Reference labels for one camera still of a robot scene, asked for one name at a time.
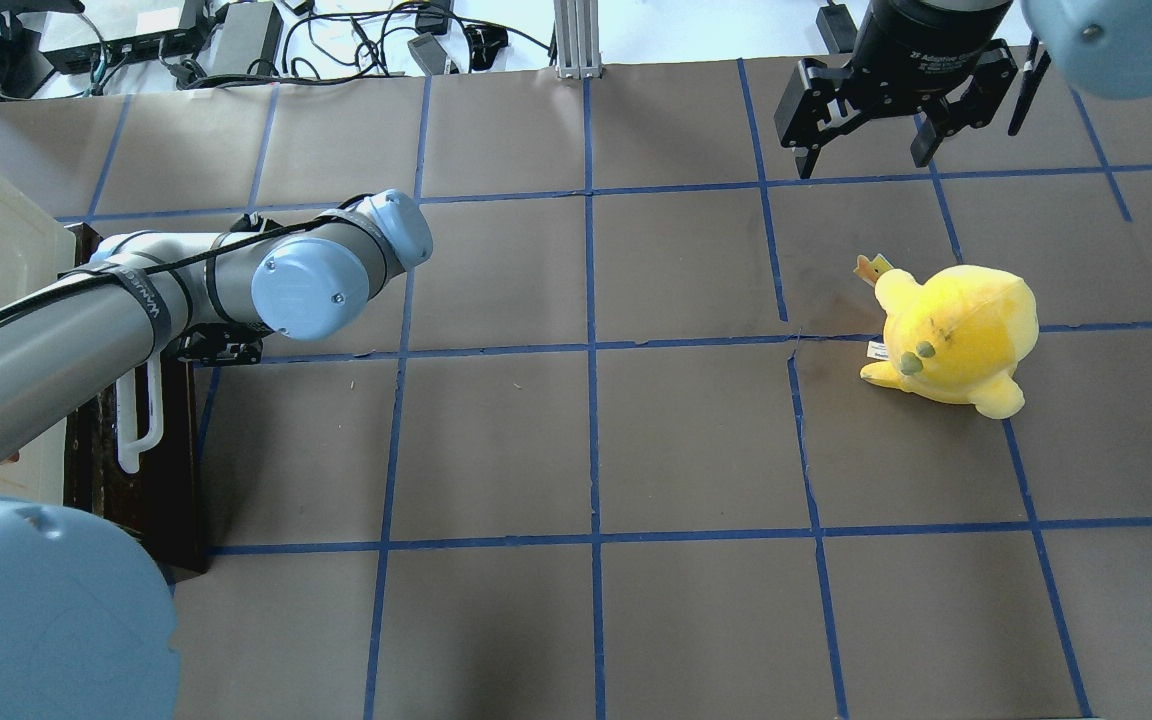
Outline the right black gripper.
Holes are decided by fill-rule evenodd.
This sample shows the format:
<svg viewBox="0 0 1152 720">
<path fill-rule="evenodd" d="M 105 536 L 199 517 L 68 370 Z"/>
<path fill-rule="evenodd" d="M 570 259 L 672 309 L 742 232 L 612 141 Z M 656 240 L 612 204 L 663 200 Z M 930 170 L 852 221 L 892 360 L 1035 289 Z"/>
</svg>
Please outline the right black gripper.
<svg viewBox="0 0 1152 720">
<path fill-rule="evenodd" d="M 774 109 L 776 141 L 812 179 L 820 151 L 879 119 L 922 118 L 911 141 L 927 168 L 961 129 L 988 126 L 1018 65 L 996 37 L 1010 1 L 872 1 L 841 67 L 801 59 Z"/>
</svg>

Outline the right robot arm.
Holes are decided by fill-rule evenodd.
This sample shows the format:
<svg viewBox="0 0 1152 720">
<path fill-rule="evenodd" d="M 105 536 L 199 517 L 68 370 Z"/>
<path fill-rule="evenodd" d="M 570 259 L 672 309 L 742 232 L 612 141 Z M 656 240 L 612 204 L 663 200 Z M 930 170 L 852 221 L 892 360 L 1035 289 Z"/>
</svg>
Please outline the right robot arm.
<svg viewBox="0 0 1152 720">
<path fill-rule="evenodd" d="M 996 31 L 1009 1 L 873 1 L 846 65 L 799 60 L 774 109 L 780 145 L 810 179 L 820 151 L 879 119 L 920 118 L 911 141 L 927 167 L 943 141 L 988 126 L 1011 88 L 1020 132 L 1051 67 L 1111 100 L 1152 96 L 1152 1 L 1024 1 L 1024 61 Z"/>
</svg>

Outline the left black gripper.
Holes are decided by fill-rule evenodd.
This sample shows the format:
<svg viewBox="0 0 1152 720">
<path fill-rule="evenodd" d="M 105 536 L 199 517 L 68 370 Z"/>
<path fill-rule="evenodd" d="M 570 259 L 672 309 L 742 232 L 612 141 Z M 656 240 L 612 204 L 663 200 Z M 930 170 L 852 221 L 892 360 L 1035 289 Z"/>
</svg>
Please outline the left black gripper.
<svg viewBox="0 0 1152 720">
<path fill-rule="evenodd" d="M 195 325 L 174 343 L 174 359 L 200 366 L 260 363 L 265 332 L 247 325 Z"/>
</svg>

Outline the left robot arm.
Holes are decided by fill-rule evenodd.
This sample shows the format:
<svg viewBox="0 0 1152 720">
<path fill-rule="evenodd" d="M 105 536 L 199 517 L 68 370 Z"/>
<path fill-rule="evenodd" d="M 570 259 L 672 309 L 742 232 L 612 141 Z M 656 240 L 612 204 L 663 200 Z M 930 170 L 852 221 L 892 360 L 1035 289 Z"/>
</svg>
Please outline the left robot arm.
<svg viewBox="0 0 1152 720">
<path fill-rule="evenodd" d="M 223 331 L 317 341 L 434 250 L 419 202 L 364 194 L 262 232 L 116 234 L 0 309 L 0 464 L 104 389 L 127 471 L 164 432 L 162 355 L 227 361 Z M 168 582 L 113 521 L 0 495 L 0 719 L 169 719 Z"/>
</svg>

